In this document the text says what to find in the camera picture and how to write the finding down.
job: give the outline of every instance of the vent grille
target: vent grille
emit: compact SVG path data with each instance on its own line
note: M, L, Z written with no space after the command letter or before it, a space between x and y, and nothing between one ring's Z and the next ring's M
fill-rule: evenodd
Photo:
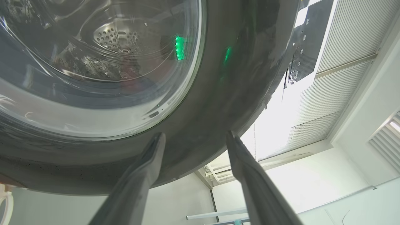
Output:
M315 79L301 93L295 125L342 110L359 84L372 60L358 63Z
M268 159L270 157L310 145L317 141L324 140L328 136L332 127L335 125L339 116L340 112L334 112L330 115L292 127L286 146L273 151L258 151L256 149L257 160L260 161Z
M318 72L376 53L399 0L339 0Z
M400 112L369 143L400 173Z

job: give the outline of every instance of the air vent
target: air vent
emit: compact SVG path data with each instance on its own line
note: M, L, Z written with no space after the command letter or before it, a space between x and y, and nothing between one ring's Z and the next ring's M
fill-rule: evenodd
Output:
M400 173L400 112L369 143Z

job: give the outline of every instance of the washing machine door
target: washing machine door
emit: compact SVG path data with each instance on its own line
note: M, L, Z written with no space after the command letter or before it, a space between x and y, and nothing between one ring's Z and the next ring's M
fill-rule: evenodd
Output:
M0 181L107 193L157 132L160 185L265 108L297 0L0 0Z

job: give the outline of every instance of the wall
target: wall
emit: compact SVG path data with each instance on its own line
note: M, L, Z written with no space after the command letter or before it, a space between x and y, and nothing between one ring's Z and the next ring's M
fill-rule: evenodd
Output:
M350 195L369 186L339 148L276 167L267 174L296 213ZM213 189L217 211L245 207L242 187L238 181ZM220 217L220 221L238 219L247 215Z
M10 225L85 225L105 196L79 197L13 190ZM213 212L210 190L190 174L149 191L142 225L198 225L216 219L186 220L187 215Z
M375 190L370 188L301 213L299 217L304 225L397 225L400 224L399 190L400 179L395 179Z

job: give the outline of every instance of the stainless steel drum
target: stainless steel drum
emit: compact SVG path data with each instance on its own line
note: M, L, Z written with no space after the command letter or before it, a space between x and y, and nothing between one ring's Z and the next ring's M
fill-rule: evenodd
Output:
M14 102L0 111L43 132L134 135L168 116L193 82L198 1L1 0L0 8L3 29L35 62L24 63L22 90L0 75Z

